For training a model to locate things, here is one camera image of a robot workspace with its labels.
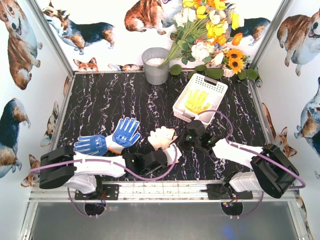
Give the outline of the cream knit glove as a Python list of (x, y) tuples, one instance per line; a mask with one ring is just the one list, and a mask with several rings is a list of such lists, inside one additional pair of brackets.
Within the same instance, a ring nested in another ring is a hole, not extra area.
[(157, 151), (159, 149), (167, 149), (176, 138), (176, 131), (173, 128), (161, 126), (160, 128), (156, 128), (155, 131), (152, 130), (147, 140), (154, 150)]

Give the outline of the yellow coated work glove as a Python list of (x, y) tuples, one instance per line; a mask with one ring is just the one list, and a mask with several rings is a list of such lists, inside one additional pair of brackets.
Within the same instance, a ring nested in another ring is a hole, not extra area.
[(208, 95), (209, 93), (206, 91), (199, 92), (198, 89), (195, 91), (191, 90), (184, 104), (185, 109), (195, 114), (210, 109), (212, 105), (209, 102), (206, 102)]

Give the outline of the blue dotted glove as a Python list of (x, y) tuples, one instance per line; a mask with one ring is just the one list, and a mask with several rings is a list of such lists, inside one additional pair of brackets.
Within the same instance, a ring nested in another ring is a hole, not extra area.
[(137, 132), (139, 126), (135, 118), (119, 119), (114, 132), (105, 138), (107, 150), (120, 155), (123, 149), (132, 147), (141, 137)]
[(73, 145), (73, 151), (91, 156), (104, 156), (108, 152), (106, 137), (101, 134), (79, 136)]

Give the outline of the white plastic storage basket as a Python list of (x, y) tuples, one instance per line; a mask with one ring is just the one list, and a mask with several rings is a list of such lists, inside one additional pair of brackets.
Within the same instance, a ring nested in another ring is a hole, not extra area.
[(226, 84), (195, 73), (173, 104), (173, 115), (188, 123), (200, 120), (208, 127), (227, 89)]

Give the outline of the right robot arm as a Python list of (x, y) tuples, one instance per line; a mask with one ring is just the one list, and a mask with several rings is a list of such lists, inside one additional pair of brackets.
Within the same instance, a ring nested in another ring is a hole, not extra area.
[(286, 155), (274, 144), (248, 146), (210, 133), (200, 120), (192, 120), (176, 139), (183, 150), (194, 149), (204, 155), (229, 160), (247, 168), (225, 181), (233, 191), (265, 192), (279, 199), (299, 178), (299, 172)]

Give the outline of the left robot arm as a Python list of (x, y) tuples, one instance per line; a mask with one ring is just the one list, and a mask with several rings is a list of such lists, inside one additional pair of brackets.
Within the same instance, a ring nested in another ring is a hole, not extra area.
[(120, 178), (126, 174), (136, 178), (174, 163), (176, 149), (171, 146), (148, 154), (128, 153), (118, 156), (93, 156), (60, 147), (40, 158), (39, 187), (56, 189), (62, 186), (90, 194), (96, 191), (96, 176)]

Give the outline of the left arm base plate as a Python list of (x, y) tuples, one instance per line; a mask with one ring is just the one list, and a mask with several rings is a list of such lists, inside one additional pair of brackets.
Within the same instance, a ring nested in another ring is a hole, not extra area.
[(120, 186), (118, 184), (103, 184), (101, 189), (88, 194), (76, 190), (74, 198), (75, 200), (116, 201), (119, 197), (119, 188)]

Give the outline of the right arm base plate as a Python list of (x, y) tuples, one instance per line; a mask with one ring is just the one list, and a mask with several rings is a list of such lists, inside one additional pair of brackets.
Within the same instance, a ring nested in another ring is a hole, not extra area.
[(236, 192), (229, 184), (208, 183), (206, 189), (201, 189), (200, 192), (207, 193), (209, 200), (251, 200), (253, 193), (251, 191)]

